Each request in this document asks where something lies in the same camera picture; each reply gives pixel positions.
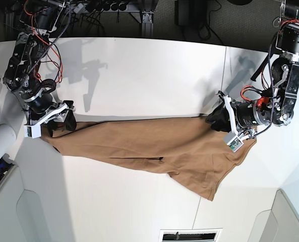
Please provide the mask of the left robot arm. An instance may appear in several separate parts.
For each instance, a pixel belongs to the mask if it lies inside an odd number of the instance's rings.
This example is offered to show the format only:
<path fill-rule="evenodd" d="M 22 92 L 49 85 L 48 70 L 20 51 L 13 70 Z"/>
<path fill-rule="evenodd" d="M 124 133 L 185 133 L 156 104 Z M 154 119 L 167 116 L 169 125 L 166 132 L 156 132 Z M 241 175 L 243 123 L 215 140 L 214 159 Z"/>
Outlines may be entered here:
<path fill-rule="evenodd" d="M 257 136 L 255 126 L 286 126 L 293 118 L 299 89 L 299 1 L 281 1 L 278 32 L 268 53 L 251 80 L 269 69 L 270 85 L 262 89 L 242 87 L 242 101 L 219 92 L 221 104 L 207 116 L 211 129 L 231 133 L 240 139 Z"/>

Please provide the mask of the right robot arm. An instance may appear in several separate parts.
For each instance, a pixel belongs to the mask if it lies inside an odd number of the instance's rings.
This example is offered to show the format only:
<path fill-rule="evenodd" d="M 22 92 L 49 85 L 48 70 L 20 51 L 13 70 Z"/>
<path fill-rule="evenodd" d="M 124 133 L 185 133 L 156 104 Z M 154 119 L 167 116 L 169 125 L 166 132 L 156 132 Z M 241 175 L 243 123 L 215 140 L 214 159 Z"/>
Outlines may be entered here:
<path fill-rule="evenodd" d="M 25 113 L 24 136 L 40 138 L 43 127 L 50 133 L 58 127 L 73 132 L 77 126 L 73 101 L 55 102 L 52 96 L 63 79 L 63 62 L 55 43 L 70 22 L 54 40 L 49 38 L 62 13 L 72 14 L 73 7 L 69 1 L 23 1 L 22 7 L 19 34 L 3 82 Z M 39 68 L 41 63 L 53 62 L 50 51 L 59 57 L 54 63 L 57 73 L 53 79 L 42 79 Z"/>

